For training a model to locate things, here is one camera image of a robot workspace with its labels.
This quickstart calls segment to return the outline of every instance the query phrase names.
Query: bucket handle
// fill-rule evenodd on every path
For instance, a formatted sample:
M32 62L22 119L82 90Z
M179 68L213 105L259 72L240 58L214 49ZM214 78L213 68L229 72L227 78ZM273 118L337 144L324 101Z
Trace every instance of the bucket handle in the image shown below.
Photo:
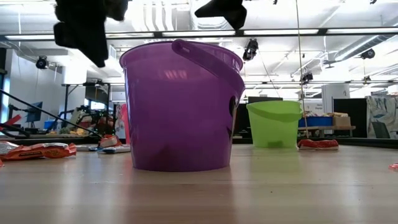
M244 86L244 83L242 78L237 75L230 75L231 73L238 72L214 55L191 44L189 41L181 39L173 41L172 50L176 54L208 70L214 76L222 78L229 83L235 91L243 91L242 86Z
M277 113L271 113L271 112L266 112L264 110L260 110L258 108L255 108L253 105L247 104L246 108L263 118L267 119L273 119L275 121L280 121L280 122L285 122L285 123L290 123L294 121L298 121L302 118L303 114L302 113L285 113L285 114L277 114Z

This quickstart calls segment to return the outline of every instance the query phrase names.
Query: ceiling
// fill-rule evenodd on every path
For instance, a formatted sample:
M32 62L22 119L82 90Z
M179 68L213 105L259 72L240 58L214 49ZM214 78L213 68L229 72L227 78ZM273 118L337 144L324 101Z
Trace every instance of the ceiling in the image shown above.
M52 26L57 22L53 14L53 1L0 1L0 35L10 34L46 34L52 33ZM223 18L197 19L192 11L208 0L134 0L130 2L124 22L108 19L107 32L144 32L155 30L203 30L226 29L231 27ZM248 17L243 29L291 29L297 28L295 0L279 1L276 6L271 0L244 1ZM322 27L384 27L398 24L398 0L378 0L370 4L369 0L298 0L299 26L303 28ZM300 65L306 65L304 72L311 71L314 80L361 80L366 75L374 75L372 80L391 80L398 78L393 69L398 63L398 37L392 37L373 47L376 56L371 60L349 58L334 63L333 68L323 65L324 60L343 50L352 43L364 39L364 36L327 36L327 37L258 37L259 54L252 61L245 63L241 75L247 82L296 81L300 78ZM201 39L203 42L219 44L237 53L243 54L248 37L224 37ZM117 51L118 57L126 50L156 40L109 40ZM18 42L5 42L3 46L15 48ZM62 49L53 41L21 42L21 50L30 54L37 50ZM68 50L66 55L54 55L54 62L68 63L76 57L84 57L78 52ZM89 66L90 77L99 77L112 81L122 81L115 77L114 71L99 70ZM273 88L273 86L248 84L248 88ZM299 86L276 85L285 88L280 92L297 92Z

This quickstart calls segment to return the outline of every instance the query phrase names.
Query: wooden table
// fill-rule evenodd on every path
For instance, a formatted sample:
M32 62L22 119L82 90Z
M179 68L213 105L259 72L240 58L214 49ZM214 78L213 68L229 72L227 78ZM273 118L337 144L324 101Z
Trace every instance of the wooden table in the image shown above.
M398 151L234 146L231 167L134 170L129 154L7 162L0 223L398 223Z
M353 130L355 130L355 126L314 126L314 127L303 127L298 128L299 131L316 131L319 130L319 137L325 137L325 130L334 130L334 131L349 131L349 136L353 137Z

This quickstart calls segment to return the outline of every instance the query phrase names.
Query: green plastic bucket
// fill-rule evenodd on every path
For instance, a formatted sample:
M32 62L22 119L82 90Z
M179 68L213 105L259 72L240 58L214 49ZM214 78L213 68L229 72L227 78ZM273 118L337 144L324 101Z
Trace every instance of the green plastic bucket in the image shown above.
M266 101L246 105L251 134L256 147L295 148L302 117L300 103Z

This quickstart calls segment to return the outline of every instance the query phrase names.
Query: purple plastic handle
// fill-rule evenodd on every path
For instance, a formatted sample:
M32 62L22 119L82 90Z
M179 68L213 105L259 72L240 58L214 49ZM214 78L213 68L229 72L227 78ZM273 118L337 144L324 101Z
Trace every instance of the purple plastic handle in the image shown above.
M237 92L237 96L240 96L242 93L241 87L244 85L243 80L239 76L230 75L231 73L236 73L236 71L225 64L222 60L215 57L214 55L208 53L205 50L191 44L185 40L175 40L172 43L172 50L191 62L201 66L202 68L208 70L214 76L218 78L222 78L226 82L228 82L231 87Z

